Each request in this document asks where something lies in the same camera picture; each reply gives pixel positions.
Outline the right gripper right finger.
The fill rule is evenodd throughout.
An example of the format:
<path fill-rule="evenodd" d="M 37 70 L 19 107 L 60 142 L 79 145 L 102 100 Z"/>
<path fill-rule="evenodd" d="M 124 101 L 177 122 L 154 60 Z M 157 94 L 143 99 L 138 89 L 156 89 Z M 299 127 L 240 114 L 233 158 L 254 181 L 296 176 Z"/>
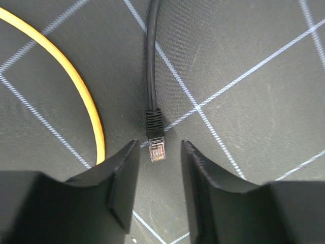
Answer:
<path fill-rule="evenodd" d="M 256 185 L 181 143 L 191 243 L 324 243 L 324 182 Z"/>

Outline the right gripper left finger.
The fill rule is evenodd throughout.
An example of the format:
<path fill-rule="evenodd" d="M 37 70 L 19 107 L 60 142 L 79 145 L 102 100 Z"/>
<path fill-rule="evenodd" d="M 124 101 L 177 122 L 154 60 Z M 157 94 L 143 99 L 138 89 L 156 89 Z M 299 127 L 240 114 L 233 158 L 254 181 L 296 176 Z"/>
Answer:
<path fill-rule="evenodd" d="M 63 182 L 37 171 L 2 171 L 1 243 L 124 243 L 139 164 L 132 140 Z"/>

